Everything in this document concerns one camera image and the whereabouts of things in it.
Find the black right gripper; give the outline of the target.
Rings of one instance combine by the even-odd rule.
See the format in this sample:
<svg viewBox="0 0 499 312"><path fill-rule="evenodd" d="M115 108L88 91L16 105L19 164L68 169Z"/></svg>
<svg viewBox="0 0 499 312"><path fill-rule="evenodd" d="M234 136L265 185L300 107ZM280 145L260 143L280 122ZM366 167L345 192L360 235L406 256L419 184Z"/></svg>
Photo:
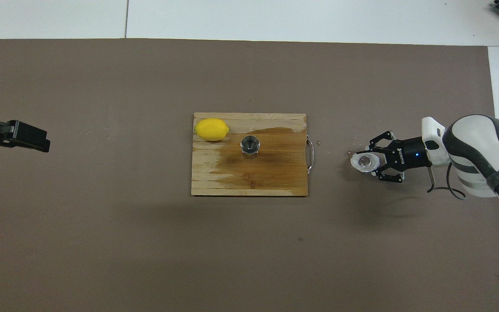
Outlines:
<svg viewBox="0 0 499 312"><path fill-rule="evenodd" d="M372 171L372 176L376 176L381 182L402 183L405 180L405 173L402 171L432 166L421 136L397 140L392 130L386 130L369 140L368 150L373 152L393 151L390 154L392 168L381 166Z"/></svg>

